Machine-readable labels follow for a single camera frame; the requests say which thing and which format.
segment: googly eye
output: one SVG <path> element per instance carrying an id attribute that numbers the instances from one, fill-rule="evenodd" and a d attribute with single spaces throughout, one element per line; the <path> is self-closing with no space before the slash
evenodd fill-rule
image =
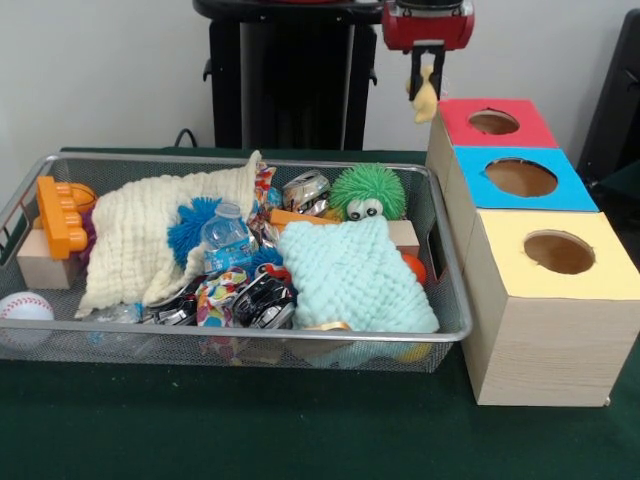
<path id="1" fill-rule="evenodd" d="M 351 200 L 347 205 L 347 216 L 350 220 L 362 220 L 366 216 L 364 203 L 362 200 Z"/>
<path id="2" fill-rule="evenodd" d="M 382 215 L 382 212 L 384 211 L 382 203 L 380 203 L 380 200 L 377 198 L 368 198 L 362 202 L 362 204 L 367 217 Z"/>

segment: baseball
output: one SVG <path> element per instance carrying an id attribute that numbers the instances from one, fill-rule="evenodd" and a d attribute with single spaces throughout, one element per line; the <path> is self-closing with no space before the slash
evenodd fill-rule
<path id="1" fill-rule="evenodd" d="M 20 292 L 0 300 L 0 319 L 53 320 L 53 309 L 40 295 Z M 44 343 L 50 330 L 0 328 L 0 345 L 12 350 L 28 351 Z"/>

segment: stacked wooden boxes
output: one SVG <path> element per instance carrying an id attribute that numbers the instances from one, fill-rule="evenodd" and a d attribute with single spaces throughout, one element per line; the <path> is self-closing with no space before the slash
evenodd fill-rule
<path id="1" fill-rule="evenodd" d="M 640 331 L 640 275 L 526 100 L 447 100 L 436 172 L 474 306 L 479 404 L 602 406 Z"/>

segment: water bottle cap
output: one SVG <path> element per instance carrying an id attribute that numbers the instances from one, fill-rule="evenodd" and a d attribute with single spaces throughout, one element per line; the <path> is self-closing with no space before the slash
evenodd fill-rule
<path id="1" fill-rule="evenodd" d="M 233 203 L 221 203 L 216 208 L 216 216 L 223 218 L 241 218 L 240 207 Z"/>

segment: red box top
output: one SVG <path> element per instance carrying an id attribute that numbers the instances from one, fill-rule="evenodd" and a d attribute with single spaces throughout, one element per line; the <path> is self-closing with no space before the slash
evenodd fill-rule
<path id="1" fill-rule="evenodd" d="M 558 148 L 530 100 L 442 100 L 438 108 L 454 146 Z"/>

